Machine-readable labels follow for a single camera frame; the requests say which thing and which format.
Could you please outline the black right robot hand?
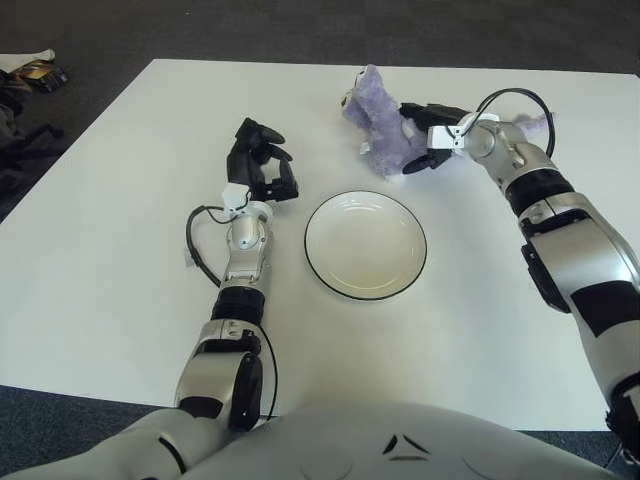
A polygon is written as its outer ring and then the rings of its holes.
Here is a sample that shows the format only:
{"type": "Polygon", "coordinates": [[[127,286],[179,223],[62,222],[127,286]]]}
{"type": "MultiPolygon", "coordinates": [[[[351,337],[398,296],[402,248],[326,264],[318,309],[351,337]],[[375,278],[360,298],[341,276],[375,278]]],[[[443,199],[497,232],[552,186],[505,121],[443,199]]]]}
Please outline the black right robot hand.
{"type": "MultiPolygon", "coordinates": [[[[433,126],[457,125],[460,120],[468,114],[468,111],[458,107],[441,104],[421,106],[416,103],[402,103],[399,112],[405,119],[412,120],[417,130],[424,134],[427,134],[428,129],[433,126]]],[[[408,175],[427,168],[436,169],[452,155],[453,152],[447,149],[427,149],[425,153],[404,166],[402,172],[408,175]]]]}

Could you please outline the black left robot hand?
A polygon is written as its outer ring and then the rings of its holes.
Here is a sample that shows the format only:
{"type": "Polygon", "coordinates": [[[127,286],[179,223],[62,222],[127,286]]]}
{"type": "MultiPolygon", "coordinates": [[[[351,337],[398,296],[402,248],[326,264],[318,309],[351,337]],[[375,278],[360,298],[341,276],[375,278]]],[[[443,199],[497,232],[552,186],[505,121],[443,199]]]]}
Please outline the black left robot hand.
{"type": "Polygon", "coordinates": [[[299,188],[290,163],[293,157],[281,148],[285,138],[272,128],[245,118],[235,134],[235,143],[227,156],[230,183],[249,187],[254,201],[287,201],[299,196],[299,188]],[[262,167],[272,159],[279,161],[279,177],[266,181],[262,167]]]}

